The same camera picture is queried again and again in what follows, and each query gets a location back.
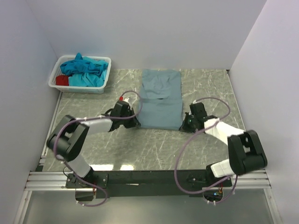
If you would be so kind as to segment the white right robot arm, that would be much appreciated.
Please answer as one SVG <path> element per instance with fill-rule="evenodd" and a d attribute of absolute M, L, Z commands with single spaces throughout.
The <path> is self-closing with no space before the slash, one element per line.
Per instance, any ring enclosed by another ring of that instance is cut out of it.
<path fill-rule="evenodd" d="M 213 136 L 228 147 L 228 158 L 206 167 L 205 181 L 216 186 L 222 177 L 244 175 L 268 165 L 268 160 L 257 132 L 245 131 L 228 125 L 214 115 L 208 116 L 202 102 L 189 105 L 190 112 L 180 127 L 181 131 L 203 133 Z"/>

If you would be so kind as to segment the grey-blue t shirt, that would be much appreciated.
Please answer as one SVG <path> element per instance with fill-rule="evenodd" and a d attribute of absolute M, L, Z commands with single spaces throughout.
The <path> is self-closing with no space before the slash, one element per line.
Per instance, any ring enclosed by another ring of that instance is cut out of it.
<path fill-rule="evenodd" d="M 142 103 L 137 115 L 141 128 L 177 131 L 182 125 L 181 73 L 177 70 L 143 70 Z"/>

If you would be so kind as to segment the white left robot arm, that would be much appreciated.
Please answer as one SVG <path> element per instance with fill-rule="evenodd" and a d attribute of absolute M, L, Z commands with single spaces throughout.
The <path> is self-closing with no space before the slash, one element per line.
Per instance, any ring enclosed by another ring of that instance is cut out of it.
<path fill-rule="evenodd" d="M 47 139 L 47 147 L 57 160 L 73 172 L 78 184 L 87 188 L 97 183 L 93 168 L 81 155 L 87 135 L 108 133 L 118 129 L 140 127 L 134 109 L 126 101 L 117 101 L 106 113 L 94 118 L 75 118 L 66 115 Z"/>

